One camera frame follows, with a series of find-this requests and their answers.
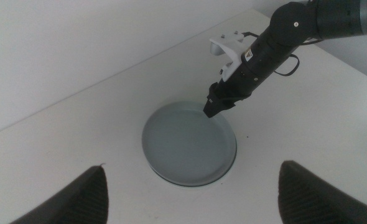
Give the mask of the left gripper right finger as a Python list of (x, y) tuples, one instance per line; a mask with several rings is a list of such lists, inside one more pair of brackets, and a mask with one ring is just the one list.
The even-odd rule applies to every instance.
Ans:
[(281, 164), (278, 193), (283, 223), (367, 223), (367, 204), (295, 161)]

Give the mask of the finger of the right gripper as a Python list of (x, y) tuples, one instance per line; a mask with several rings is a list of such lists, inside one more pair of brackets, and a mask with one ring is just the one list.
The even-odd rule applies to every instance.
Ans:
[(218, 96), (217, 88), (218, 83), (213, 83), (208, 90), (207, 102), (203, 108), (203, 112), (208, 118), (212, 118), (217, 115), (220, 110), (221, 98)]
[(229, 110), (232, 107), (236, 106), (235, 103), (237, 101), (242, 101), (251, 96), (250, 94), (232, 94), (232, 93), (222, 93), (221, 94), (221, 102), (222, 102), (222, 110)]

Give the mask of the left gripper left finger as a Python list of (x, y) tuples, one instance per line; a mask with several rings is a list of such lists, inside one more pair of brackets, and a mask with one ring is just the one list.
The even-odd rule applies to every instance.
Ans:
[(108, 221), (108, 210), (105, 170), (102, 166), (92, 166), (61, 191), (13, 223), (105, 224)]

